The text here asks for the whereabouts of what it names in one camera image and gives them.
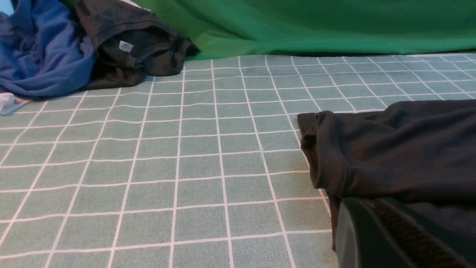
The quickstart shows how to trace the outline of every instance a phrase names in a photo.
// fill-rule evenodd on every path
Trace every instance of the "grid pattern mat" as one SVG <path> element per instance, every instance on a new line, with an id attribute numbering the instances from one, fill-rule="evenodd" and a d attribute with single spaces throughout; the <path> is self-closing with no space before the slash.
<path id="1" fill-rule="evenodd" d="M 0 118 L 0 267 L 336 267 L 296 114 L 476 97 L 476 55 L 188 62 Z"/>

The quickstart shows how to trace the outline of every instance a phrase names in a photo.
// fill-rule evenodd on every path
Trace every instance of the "white grid line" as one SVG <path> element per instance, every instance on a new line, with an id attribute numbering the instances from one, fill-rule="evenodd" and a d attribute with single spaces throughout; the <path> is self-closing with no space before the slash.
<path id="1" fill-rule="evenodd" d="M 277 237 L 282 235 L 299 235 L 299 234 L 321 234 L 321 233 L 330 233 L 332 229 L 322 229 L 322 230 L 308 230 L 308 231 L 288 231 L 286 233 L 278 232 L 272 234 L 264 235 L 251 235 L 251 236 L 240 236 L 240 237 L 231 237 L 231 240 L 243 240 L 243 239 L 253 239 L 253 238 L 264 238 L 264 237 Z M 197 239 L 197 240 L 186 240 L 186 241 L 177 241 L 174 244 L 168 243 L 157 243 L 157 244 L 144 244 L 144 245 L 133 245 L 133 246 L 121 246 L 116 247 L 116 250 L 127 250 L 127 249 L 137 249 L 137 248 L 149 248 L 149 247 L 171 247 L 172 245 L 188 245 L 188 244 L 198 244 L 198 243 L 210 243 L 210 242 L 221 242 L 227 241 L 228 237 L 219 237 L 219 238 L 209 238 L 209 239 Z M 85 249 L 57 249 L 52 250 L 40 250 L 40 251 L 31 251 L 26 253 L 19 253 L 14 255 L 4 255 L 0 256 L 0 260 L 9 259 L 9 258 L 20 258 L 31 255 L 39 254 L 53 254 L 53 253 L 91 253 L 91 252 L 104 252 L 111 251 L 112 248 L 85 248 Z"/>
<path id="2" fill-rule="evenodd" d="M 277 202 L 283 201 L 304 201 L 304 200 L 326 200 L 326 196 L 309 196 L 309 197 L 284 197 L 276 199 Z M 184 210 L 191 208 L 206 208 L 206 207 L 224 207 L 224 206 L 242 206 L 242 205 L 258 205 L 258 204 L 269 204 L 274 203 L 275 200 L 263 200 L 263 201 L 248 201 L 248 202 L 234 202 L 234 203 L 222 203 L 222 204 L 203 204 L 203 205 L 192 205 L 192 206 L 178 206 L 165 207 L 165 208 L 151 208 L 151 209 L 141 209 L 141 210 L 124 210 L 124 211 L 109 211 L 109 212 L 90 212 L 90 213 L 70 213 L 68 217 L 91 217 L 91 216 L 115 216 L 120 214 L 137 214 L 137 213 L 147 213 L 147 212 L 164 212 L 164 211 L 173 211 L 175 210 Z M 54 217 L 65 217 L 67 214 L 49 214 L 32 218 L 17 218 L 15 220 L 0 220 L 0 223 L 15 223 L 15 222 L 28 222 L 35 221 L 47 218 Z"/>
<path id="3" fill-rule="evenodd" d="M 436 96 L 438 96 L 438 98 L 444 100 L 444 98 L 442 96 L 440 96 L 438 93 L 436 93 L 431 87 L 429 87 L 426 83 L 428 82 L 425 82 L 421 79 L 421 77 L 419 77 L 414 70 L 410 69 L 408 66 L 406 66 L 405 64 L 402 64 L 407 70 L 409 70 L 414 76 L 416 76 L 418 78 L 418 80 L 420 80 L 420 82 L 423 83 L 423 85 L 429 89 L 431 92 L 433 92 Z"/>
<path id="4" fill-rule="evenodd" d="M 70 123 L 72 120 L 73 120 L 73 117 L 74 117 L 74 114 L 75 112 L 73 112 L 68 120 L 68 123 Z M 63 129 L 61 130 L 61 132 L 58 134 L 58 136 L 56 137 L 56 140 L 55 141 L 58 141 L 61 137 L 61 135 L 66 131 L 66 128 L 68 127 L 68 124 L 66 124 L 66 126 L 63 127 Z M 38 182 L 38 179 L 40 178 L 41 174 L 43 173 L 43 170 L 45 170 L 45 167 L 46 167 L 46 163 L 48 163 L 48 161 L 50 160 L 51 156 L 53 155 L 53 152 L 56 148 L 56 145 L 57 144 L 53 144 L 53 147 L 51 148 L 48 156 L 46 157 L 43 165 L 41 166 L 40 170 L 38 171 L 38 174 L 36 175 L 35 179 L 33 180 L 33 182 L 31 183 L 31 186 L 30 186 L 30 189 L 29 191 L 26 193 L 26 195 L 23 197 L 23 200 L 21 201 L 18 209 L 16 210 L 15 214 L 13 215 L 13 218 L 12 218 L 12 222 L 8 224 L 7 228 L 5 229 L 5 231 L 3 232 L 3 235 L 2 237 L 0 238 L 0 247 L 1 245 L 3 244 L 3 242 L 5 241 L 5 238 L 7 237 L 8 235 L 8 232 L 10 231 L 12 225 L 13 225 L 13 221 L 18 218 L 18 216 L 20 215 L 20 212 L 21 212 L 21 209 L 23 208 L 23 206 L 25 205 L 28 197 L 30 196 L 30 194 L 32 193 L 32 189 L 35 188 L 35 185 L 36 183 Z"/>
<path id="5" fill-rule="evenodd" d="M 238 56 L 238 67 L 240 67 L 240 66 L 241 66 L 241 59 Z M 273 183 L 271 181 L 271 176 L 269 175 L 268 165 L 266 163 L 265 155 L 263 153 L 263 145 L 261 144 L 261 140 L 260 140 L 259 134 L 258 134 L 258 128 L 256 126 L 255 119 L 253 117 L 253 111 L 251 109 L 251 104 L 249 103 L 249 97 L 248 97 L 248 92 L 246 90 L 245 78 L 242 77 L 241 81 L 243 83 L 243 88 L 245 90 L 245 97 L 246 97 L 246 101 L 248 102 L 249 114 L 251 115 L 251 120 L 253 121 L 253 128 L 254 128 L 255 133 L 256 133 L 256 139 L 257 139 L 257 142 L 258 142 L 259 150 L 261 151 L 261 154 L 260 154 L 261 161 L 263 162 L 263 166 L 265 168 L 266 177 L 268 179 L 268 184 L 269 184 L 269 189 L 271 191 L 271 196 L 273 196 L 274 207 L 276 209 L 276 214 L 278 215 L 278 221 L 279 221 L 279 225 L 281 227 L 281 231 L 283 233 L 284 243 L 286 245 L 286 250 L 288 252 L 289 261 L 291 263 L 291 267 L 296 268 L 296 264 L 294 262 L 294 257 L 293 257 L 293 253 L 292 253 L 292 250 L 291 250 L 291 246 L 289 244 L 289 239 L 288 239 L 288 236 L 286 235 L 286 228 L 284 226 L 283 216 L 281 215 L 281 212 L 279 210 L 278 201 L 276 199 L 276 193 L 274 192 Z"/>
<path id="6" fill-rule="evenodd" d="M 184 98 L 185 98 L 185 74 L 182 77 L 182 98 L 180 101 L 180 105 L 183 105 Z M 177 165 L 175 167 L 175 185 L 174 185 L 174 208 L 172 211 L 172 231 L 170 232 L 170 252 L 169 252 L 169 268 L 173 268 L 173 261 L 174 261 L 174 242 L 175 242 L 175 225 L 177 220 L 177 202 L 178 202 L 178 194 L 179 194 L 179 176 L 180 176 L 180 141 L 182 135 L 182 118 L 183 118 L 183 106 L 180 107 L 180 121 L 178 122 L 178 141 L 177 141 Z"/>
<path id="7" fill-rule="evenodd" d="M 153 84 L 150 86 L 150 93 L 151 94 L 152 94 L 152 90 L 153 90 Z M 144 133 L 144 125 L 145 125 L 145 120 L 147 118 L 147 112 L 149 110 L 150 99 L 151 99 L 151 96 L 152 96 L 151 94 L 149 94 L 149 97 L 147 99 L 147 107 L 146 107 L 146 110 L 144 111 L 144 117 L 142 119 L 142 125 L 140 126 L 139 138 L 138 138 L 137 144 L 136 144 L 136 151 L 134 152 L 134 159 L 132 160 L 132 164 L 130 166 L 129 178 L 127 180 L 126 190 L 124 191 L 124 196 L 122 198 L 122 204 L 121 204 L 121 209 L 120 209 L 120 213 L 119 213 L 118 224 L 116 226 L 116 232 L 114 233 L 114 240 L 112 241 L 112 250 L 111 250 L 111 255 L 109 256 L 108 268 L 111 268 L 112 261 L 113 261 L 113 258 L 114 258 L 114 253 L 116 252 L 117 241 L 119 239 L 120 228 L 121 228 L 121 224 L 122 224 L 122 218 L 124 216 L 124 210 L 126 209 L 127 196 L 128 196 L 128 193 L 129 193 L 132 177 L 133 177 L 133 174 L 134 174 L 134 168 L 136 166 L 137 155 L 139 154 L 140 140 L 142 139 L 142 134 Z"/>
<path id="8" fill-rule="evenodd" d="M 231 228 L 230 228 L 230 218 L 228 214 L 228 199 L 227 199 L 227 188 L 225 183 L 225 169 L 223 167 L 223 153 L 221 150 L 221 139 L 220 139 L 220 126 L 218 120 L 218 106 L 217 106 L 217 93 L 215 91 L 215 72 L 213 71 L 213 60 L 210 60 L 211 64 L 211 76 L 212 76 L 212 86 L 213 86 L 213 101 L 215 104 L 215 124 L 217 125 L 217 142 L 218 142 L 218 154 L 220 160 L 220 175 L 221 175 L 221 187 L 223 191 L 223 203 L 225 209 L 225 225 L 227 228 L 227 237 L 228 239 L 228 258 L 230 262 L 230 268 L 235 267 L 235 263 L 233 261 L 233 248 L 231 246 Z"/>
<path id="9" fill-rule="evenodd" d="M 112 105 L 114 105 L 119 97 L 119 93 L 120 93 L 121 89 L 118 90 L 118 95 L 116 96 L 116 98 L 114 99 L 114 102 L 112 103 Z M 112 107 L 111 109 L 108 111 L 108 113 L 106 114 L 106 120 L 107 118 L 109 117 L 110 113 L 112 111 Z M 66 215 L 61 223 L 61 226 L 59 227 L 59 231 L 58 231 L 58 234 L 56 235 L 56 238 L 55 238 L 55 241 L 53 242 L 53 246 L 52 246 L 52 249 L 51 249 L 51 253 L 48 255 L 48 259 L 46 261 L 46 264 L 45 264 L 45 268 L 48 268 L 50 266 L 50 262 L 51 262 L 51 259 L 53 258 L 53 252 L 56 250 L 56 247 L 58 246 L 58 243 L 60 241 L 60 238 L 61 238 L 61 234 L 63 233 L 63 230 L 64 230 L 64 227 L 66 226 L 66 222 L 68 221 L 68 217 L 69 215 L 71 214 L 71 210 L 73 209 L 73 206 L 74 206 L 74 201 L 76 201 L 76 197 L 78 196 L 78 193 L 79 193 L 79 189 L 80 189 L 80 185 L 83 183 L 83 180 L 84 180 L 84 177 L 86 175 L 86 172 L 88 170 L 88 167 L 89 167 L 89 164 L 91 163 L 91 159 L 94 155 L 94 152 L 96 151 L 96 147 L 99 143 L 99 138 L 101 137 L 102 133 L 104 132 L 104 129 L 106 127 L 106 123 L 103 123 L 102 127 L 101 127 L 101 130 L 99 132 L 99 135 L 98 135 L 98 138 L 97 140 L 95 141 L 92 149 L 91 149 L 91 153 L 89 154 L 89 158 L 86 162 L 86 165 L 84 166 L 84 169 L 83 169 L 83 173 L 81 174 L 81 178 L 79 179 L 79 182 L 78 182 L 78 186 L 76 187 L 76 190 L 74 191 L 74 194 L 73 194 L 73 197 L 71 198 L 71 201 L 69 203 L 69 206 L 68 206 L 68 210 L 66 212 Z"/>
<path id="10" fill-rule="evenodd" d="M 295 66 L 295 64 L 294 64 L 294 57 L 291 57 L 291 62 L 292 62 L 293 65 Z M 301 83 L 302 83 L 304 86 L 306 86 L 306 83 L 304 83 L 304 79 L 302 78 L 302 76 L 301 76 Z M 307 87 L 306 87 L 306 91 L 307 91 L 307 94 L 309 95 L 309 97 L 312 98 L 312 94 L 311 94 L 311 92 L 309 91 L 309 89 L 308 89 Z M 314 105 L 317 107 L 317 110 L 318 110 L 319 112 L 322 111 L 322 109 L 321 109 L 321 107 L 319 106 L 319 104 L 317 103 L 317 101 L 313 99 L 313 102 L 314 102 Z M 289 124 L 291 125 L 291 127 L 293 127 L 293 124 L 292 124 L 292 122 L 291 122 L 291 119 L 289 119 Z M 298 133 L 297 133 L 297 132 L 294 132 L 294 137 L 296 138 L 297 143 L 300 144 L 301 140 L 299 139 L 299 136 L 298 136 Z M 301 153 L 302 153 L 302 155 L 304 156 L 304 159 L 306 160 L 307 167 L 309 168 L 309 167 L 310 167 L 310 164 L 309 164 L 309 161 L 308 161 L 306 155 L 304 154 L 304 152 L 303 152 L 302 150 L 301 150 Z M 322 198 L 324 198 L 325 196 L 324 196 L 324 192 L 322 191 L 322 189 L 318 189 L 318 191 L 319 191 L 319 195 L 320 195 Z M 329 207 L 329 204 L 328 204 L 325 200 L 324 200 L 323 202 L 324 202 L 324 206 L 326 207 L 327 213 L 328 213 L 329 216 L 330 216 L 330 207 Z"/>

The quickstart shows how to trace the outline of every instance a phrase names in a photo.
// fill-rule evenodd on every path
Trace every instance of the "pile of clothes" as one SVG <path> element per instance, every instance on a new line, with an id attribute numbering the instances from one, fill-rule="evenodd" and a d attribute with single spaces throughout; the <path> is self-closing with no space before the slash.
<path id="1" fill-rule="evenodd" d="M 345 257 L 350 252 L 386 254 L 384 243 L 404 256 L 408 265 L 398 267 L 476 266 L 476 100 L 399 102 L 381 112 L 297 120 L 313 186 L 329 198 L 341 266 L 359 258 Z M 348 248 L 354 243 L 360 249 Z"/>
<path id="2" fill-rule="evenodd" d="M 180 73 L 198 48 L 129 0 L 2 0 L 0 114 L 39 97 Z"/>

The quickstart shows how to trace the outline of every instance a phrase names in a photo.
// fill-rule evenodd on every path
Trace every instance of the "green fabric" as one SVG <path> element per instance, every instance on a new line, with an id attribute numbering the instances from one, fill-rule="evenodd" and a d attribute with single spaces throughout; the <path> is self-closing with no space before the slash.
<path id="1" fill-rule="evenodd" d="M 190 37 L 202 50 L 197 59 L 476 49 L 475 0 L 135 2 Z"/>

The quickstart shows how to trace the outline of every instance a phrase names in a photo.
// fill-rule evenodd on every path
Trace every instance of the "black clothing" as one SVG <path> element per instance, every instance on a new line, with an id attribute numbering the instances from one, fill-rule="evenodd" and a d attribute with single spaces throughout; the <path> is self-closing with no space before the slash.
<path id="1" fill-rule="evenodd" d="M 392 198 L 344 198 L 336 253 L 342 268 L 474 268 L 476 243 Z"/>
<path id="2" fill-rule="evenodd" d="M 313 185 L 329 196 L 333 231 L 342 198 L 392 197 L 476 240 L 476 100 L 297 119 Z"/>
<path id="3" fill-rule="evenodd" d="M 129 87 L 147 75 L 181 72 L 198 48 L 150 11 L 121 0 L 75 0 L 74 10 L 92 39 L 98 61 L 83 89 Z"/>

